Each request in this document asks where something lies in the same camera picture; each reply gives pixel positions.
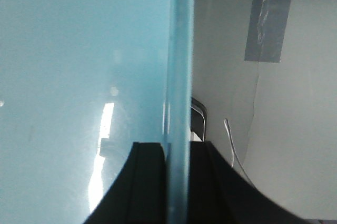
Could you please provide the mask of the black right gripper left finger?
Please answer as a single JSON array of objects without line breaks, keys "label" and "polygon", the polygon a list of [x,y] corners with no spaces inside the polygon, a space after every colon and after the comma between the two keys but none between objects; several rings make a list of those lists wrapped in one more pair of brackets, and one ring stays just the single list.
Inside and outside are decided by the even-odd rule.
[{"label": "black right gripper left finger", "polygon": [[85,223],[165,223],[166,164],[158,142],[135,142],[109,190]]}]

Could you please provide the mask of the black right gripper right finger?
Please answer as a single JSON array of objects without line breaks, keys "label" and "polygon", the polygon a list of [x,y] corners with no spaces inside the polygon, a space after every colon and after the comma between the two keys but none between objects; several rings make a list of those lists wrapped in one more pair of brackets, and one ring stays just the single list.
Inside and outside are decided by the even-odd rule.
[{"label": "black right gripper right finger", "polygon": [[209,141],[190,143],[187,223],[336,223],[303,219],[253,188]]}]

